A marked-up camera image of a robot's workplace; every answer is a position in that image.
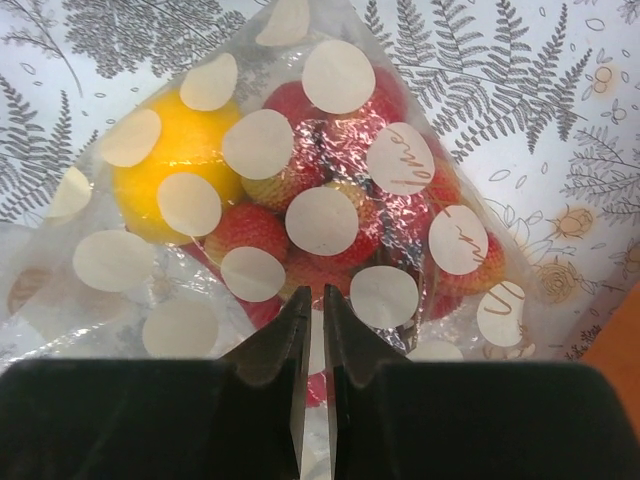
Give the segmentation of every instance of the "fern print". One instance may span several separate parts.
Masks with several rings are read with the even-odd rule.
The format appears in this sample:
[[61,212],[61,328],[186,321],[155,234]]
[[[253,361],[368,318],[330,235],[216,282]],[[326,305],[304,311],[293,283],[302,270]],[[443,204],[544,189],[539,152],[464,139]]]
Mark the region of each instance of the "fern print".
[[[518,132],[525,133],[529,152],[534,153],[551,124],[557,125],[560,140],[567,141],[575,122],[586,120],[573,107],[591,49],[568,70],[559,71],[567,5],[561,4],[554,31],[539,51],[524,40],[529,27],[512,3],[498,0],[495,5],[495,42],[487,48],[466,2],[432,0],[430,31],[412,0],[397,1],[398,39],[391,57],[419,100],[430,109],[440,106],[432,117],[434,130],[440,135],[459,131],[451,151],[458,162],[483,141]],[[376,0],[370,0],[365,15],[369,28],[388,41],[377,11]]]
[[27,0],[25,3],[26,7],[18,0],[0,0],[0,8],[12,13],[25,23],[25,26],[18,29],[12,27],[9,33],[1,37],[2,40],[5,44],[30,45],[40,49],[48,58],[61,59],[71,72],[78,93],[82,97],[80,79],[50,33],[50,29],[55,25],[52,17],[53,10],[49,10],[49,13],[44,12],[46,0]]
[[369,0],[367,3],[367,9],[364,14],[364,23],[369,27],[371,33],[373,33],[380,42],[380,45],[388,52],[393,47],[393,41],[391,41],[391,33],[384,31],[384,23],[380,19],[378,13],[378,2],[376,0]]
[[525,65],[531,60],[520,52],[530,52],[531,47],[518,40],[529,31],[529,27],[519,28],[522,17],[514,18],[516,8],[511,6],[509,0],[499,0],[496,5],[498,27],[493,38],[502,45],[491,47],[489,58],[493,62],[483,67],[482,71],[490,80],[502,85],[523,85],[528,74]]
[[500,45],[491,47],[488,57],[492,61],[482,68],[488,79],[497,85],[489,112],[481,119],[475,119],[474,125],[461,133],[462,139],[455,141],[457,148],[451,154],[458,161],[468,156],[474,146],[480,145],[480,138],[486,141],[497,139],[498,132],[507,136],[507,129],[515,133],[516,127],[524,131],[530,116],[531,104],[524,95],[523,86],[529,74],[525,65],[531,61],[521,52],[529,52],[531,47],[519,41],[529,29],[521,28],[522,17],[516,17],[516,8],[508,0],[499,0],[497,7],[498,26],[494,39]]
[[494,39],[499,45],[491,47],[491,60],[482,67],[487,80],[495,84],[491,108],[476,118],[451,153],[462,161],[480,140],[488,141],[517,131],[525,132],[529,152],[533,153],[541,133],[555,120],[558,136],[566,141],[578,118],[571,108],[575,89],[591,56],[591,50],[576,65],[558,79],[558,62],[567,29],[567,6],[562,5],[560,18],[551,39],[542,46],[537,58],[526,56],[531,47],[522,41],[528,27],[508,0],[497,3],[498,20]]
[[216,0],[64,0],[65,25],[73,52],[96,62],[98,74],[113,78],[150,61],[160,77],[177,74],[213,51],[245,23]]
[[424,71],[427,62],[436,58],[435,47],[428,42],[431,31],[425,30],[425,20],[417,11],[412,0],[398,0],[398,39],[391,54],[398,71],[405,77],[409,89],[432,108],[429,95],[425,94],[425,84],[429,85],[431,95],[440,99],[444,94],[438,71]]
[[640,223],[640,155],[634,151],[633,163],[625,162],[618,137],[609,138],[607,127],[578,130],[574,139],[584,148],[573,153],[571,183],[561,192],[600,207],[599,216],[610,225]]
[[49,138],[34,122],[38,112],[0,75],[0,88],[6,99],[9,127],[0,131],[0,171],[4,198],[0,219],[16,221],[26,212],[46,207],[64,172],[75,159],[71,147],[71,115],[66,92]]
[[472,75],[451,75],[482,65],[477,55],[488,48],[474,45],[474,40],[483,38],[480,32],[464,31],[475,20],[466,14],[466,5],[456,4],[453,0],[432,0],[431,3],[436,7],[434,15],[439,17],[434,22],[440,27],[436,30],[440,37],[437,42],[438,63],[453,77],[444,76],[447,80],[444,105],[432,122],[434,129],[442,134],[458,128],[458,121],[465,123],[489,110],[490,99],[482,86],[482,79]]

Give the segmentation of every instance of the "yellow citrus fruit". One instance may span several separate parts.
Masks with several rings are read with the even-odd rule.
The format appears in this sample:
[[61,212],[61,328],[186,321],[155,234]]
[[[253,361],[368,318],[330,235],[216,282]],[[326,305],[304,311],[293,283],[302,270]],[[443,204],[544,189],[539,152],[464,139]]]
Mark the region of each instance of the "yellow citrus fruit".
[[244,191],[240,176],[224,161],[222,139],[240,120],[240,110],[233,100],[213,112],[191,110],[177,90],[162,95],[148,108],[160,116],[160,138],[142,162],[113,167],[113,193],[129,231],[150,243],[184,245],[191,239],[162,218],[158,187],[174,173],[194,173],[216,189],[223,209],[238,203]]

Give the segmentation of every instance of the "strawberry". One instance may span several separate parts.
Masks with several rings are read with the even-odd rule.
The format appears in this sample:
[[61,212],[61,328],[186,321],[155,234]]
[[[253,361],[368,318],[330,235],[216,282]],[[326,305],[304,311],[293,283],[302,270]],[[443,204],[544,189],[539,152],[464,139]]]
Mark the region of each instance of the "strawberry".
[[300,134],[304,131],[311,132],[313,129],[309,124],[317,124],[317,120],[324,119],[326,115],[311,103],[300,81],[280,85],[269,95],[262,108],[284,115],[294,132]]
[[333,169],[342,177],[362,181],[367,173],[367,150],[387,125],[405,120],[404,89],[387,70],[374,67],[376,87],[355,112],[329,116],[323,143]]
[[273,177],[264,180],[242,178],[242,186],[251,199],[278,213],[285,213],[300,193],[327,181],[327,170],[318,148],[296,140],[289,164]]
[[424,190],[425,198],[440,207],[440,210],[449,205],[460,203],[460,180],[453,167],[447,160],[434,157],[435,173],[431,182]]
[[392,263],[400,267],[419,268],[429,227],[441,209],[438,205],[430,204],[424,192],[394,195],[378,190],[377,194],[385,224],[382,244]]
[[351,287],[349,275],[321,268],[311,261],[313,256],[315,255],[298,249],[291,252],[284,264],[287,279],[279,294],[283,300],[287,300],[296,288],[303,285],[311,287],[311,297],[315,305],[319,305],[322,301],[326,284],[334,285],[345,296],[349,294]]
[[311,255],[319,267],[333,271],[344,271],[363,264],[380,246],[383,226],[375,202],[358,185],[346,182],[330,182],[326,188],[344,193],[358,213],[359,230],[353,243],[337,255]]
[[438,295],[466,296],[486,292],[504,280],[506,258],[504,249],[497,237],[491,233],[489,248],[484,262],[473,272],[466,275],[453,275],[439,268],[429,257],[425,262],[425,271],[431,272]]
[[253,203],[241,203],[222,215],[204,243],[205,252],[218,265],[228,252],[238,247],[256,247],[284,262],[289,238],[284,225],[269,210]]
[[307,379],[307,407],[315,408],[327,401],[327,378],[324,372],[309,375]]
[[256,203],[284,213],[297,195],[327,181],[322,152],[317,145],[325,113],[311,104],[301,82],[278,87],[264,108],[275,110],[289,120],[294,132],[293,154],[278,174],[264,180],[243,178],[242,186]]

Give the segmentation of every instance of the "fruit bouquet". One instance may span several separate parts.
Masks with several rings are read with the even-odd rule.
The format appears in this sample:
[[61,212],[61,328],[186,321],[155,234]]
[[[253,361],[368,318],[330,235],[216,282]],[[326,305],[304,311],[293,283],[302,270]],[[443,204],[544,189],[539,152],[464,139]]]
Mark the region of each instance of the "fruit bouquet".
[[346,0],[278,0],[66,174],[6,279],[29,355],[219,356],[313,293],[416,360],[536,356],[540,302]]

